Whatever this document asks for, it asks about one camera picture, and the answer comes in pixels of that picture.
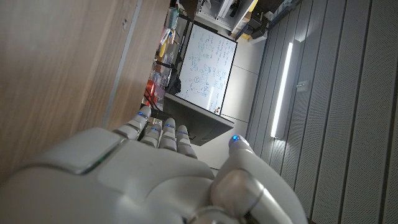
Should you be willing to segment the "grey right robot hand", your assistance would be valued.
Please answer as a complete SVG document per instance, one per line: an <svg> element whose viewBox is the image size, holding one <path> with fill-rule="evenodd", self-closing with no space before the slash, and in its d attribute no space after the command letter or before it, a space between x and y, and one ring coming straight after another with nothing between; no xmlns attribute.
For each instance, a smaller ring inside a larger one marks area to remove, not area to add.
<svg viewBox="0 0 398 224"><path fill-rule="evenodd" d="M184 125L144 131L141 108L113 131L91 128L1 184L2 223L306 223L295 192L240 135L217 173Z"/></svg>

